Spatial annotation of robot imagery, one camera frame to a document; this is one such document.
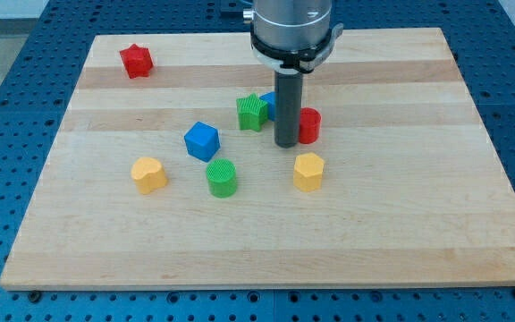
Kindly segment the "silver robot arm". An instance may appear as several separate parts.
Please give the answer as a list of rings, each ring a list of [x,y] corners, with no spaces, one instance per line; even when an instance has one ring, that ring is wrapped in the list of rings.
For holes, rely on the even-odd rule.
[[[313,72],[344,30],[330,25],[332,8],[332,0],[254,0],[243,10],[254,56],[280,74]]]

